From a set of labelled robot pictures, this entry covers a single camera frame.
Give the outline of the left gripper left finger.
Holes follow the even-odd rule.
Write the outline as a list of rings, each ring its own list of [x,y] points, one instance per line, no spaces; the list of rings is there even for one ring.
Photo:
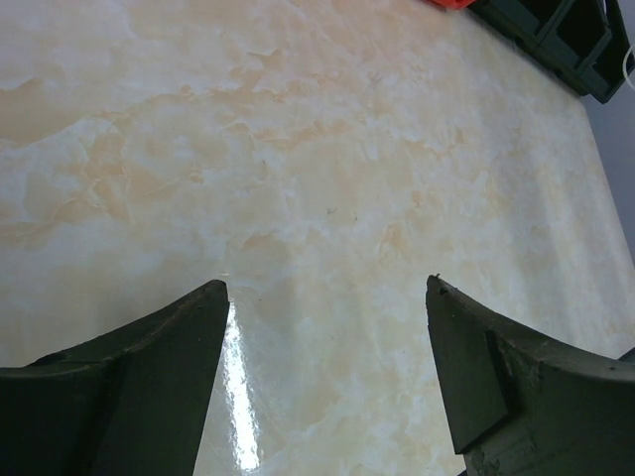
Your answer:
[[[5,475],[190,475],[228,320],[211,281],[82,344],[1,371]]]

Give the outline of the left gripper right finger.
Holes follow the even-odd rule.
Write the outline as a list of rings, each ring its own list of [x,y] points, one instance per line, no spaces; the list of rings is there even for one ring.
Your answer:
[[[633,474],[633,352],[612,359],[565,344],[435,275],[426,308],[464,474]]]

